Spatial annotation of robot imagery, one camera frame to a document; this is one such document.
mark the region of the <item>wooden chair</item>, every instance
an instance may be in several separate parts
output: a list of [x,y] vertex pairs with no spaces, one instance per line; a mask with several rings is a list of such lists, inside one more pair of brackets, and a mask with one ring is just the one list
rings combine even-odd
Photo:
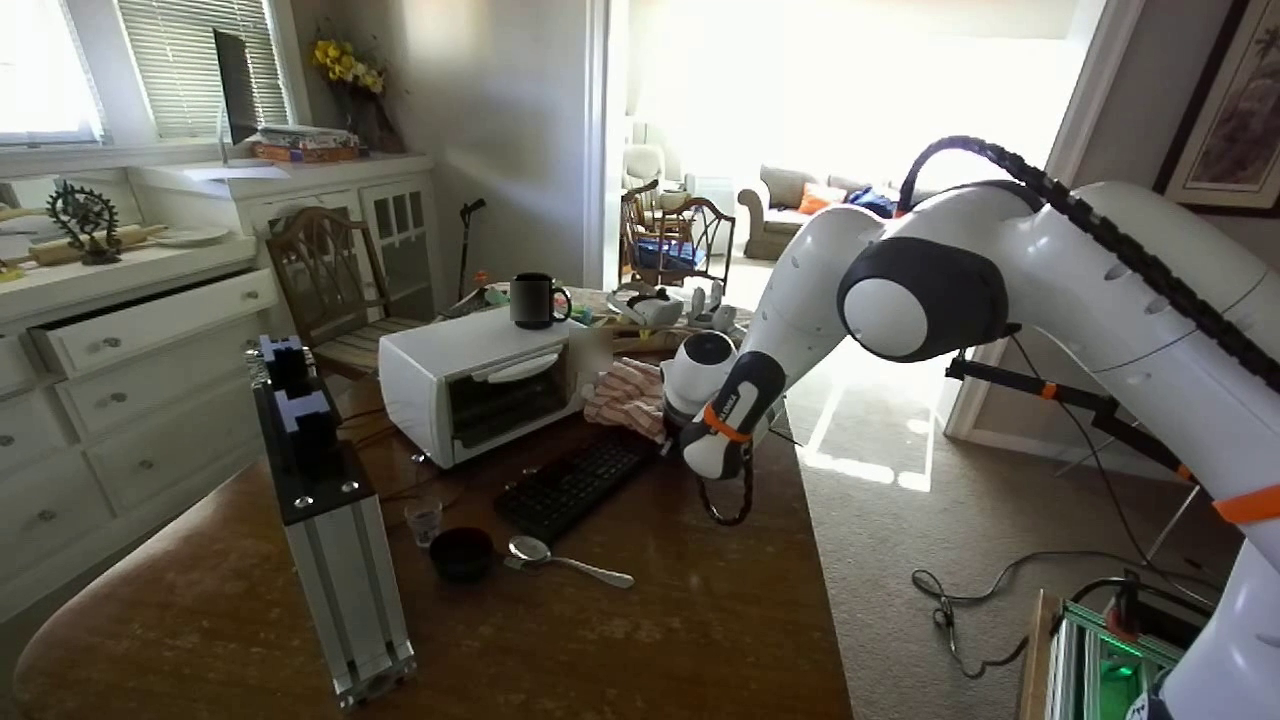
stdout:
[[682,208],[623,210],[623,265],[639,282],[685,282],[709,274],[728,287],[737,242],[737,216],[721,210],[709,197],[687,197]]
[[297,208],[274,221],[269,255],[297,337],[341,376],[376,376],[376,345],[426,325],[392,316],[367,229],[343,208]]

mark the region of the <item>couch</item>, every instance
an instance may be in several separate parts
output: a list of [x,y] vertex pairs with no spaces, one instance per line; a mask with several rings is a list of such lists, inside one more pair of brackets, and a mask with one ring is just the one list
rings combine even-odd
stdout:
[[869,191],[869,183],[763,165],[756,180],[737,191],[745,255],[778,258],[816,208],[845,205],[855,191]]

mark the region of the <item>flowers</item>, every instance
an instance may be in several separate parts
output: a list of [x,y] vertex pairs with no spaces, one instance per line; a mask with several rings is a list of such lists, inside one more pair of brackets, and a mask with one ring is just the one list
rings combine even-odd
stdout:
[[312,43],[312,62],[323,73],[327,84],[350,84],[371,95],[389,88],[389,77],[362,58],[350,40],[321,35]]

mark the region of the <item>small black bowl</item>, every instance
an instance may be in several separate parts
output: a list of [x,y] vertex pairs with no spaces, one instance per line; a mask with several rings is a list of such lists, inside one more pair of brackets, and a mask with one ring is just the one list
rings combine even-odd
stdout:
[[493,538],[486,528],[449,528],[429,557],[449,582],[476,582],[493,568]]

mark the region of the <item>black mug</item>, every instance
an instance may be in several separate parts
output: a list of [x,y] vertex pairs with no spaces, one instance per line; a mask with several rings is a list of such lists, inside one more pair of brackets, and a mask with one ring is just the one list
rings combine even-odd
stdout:
[[513,280],[517,329],[553,329],[572,316],[572,294],[550,272],[522,272]]

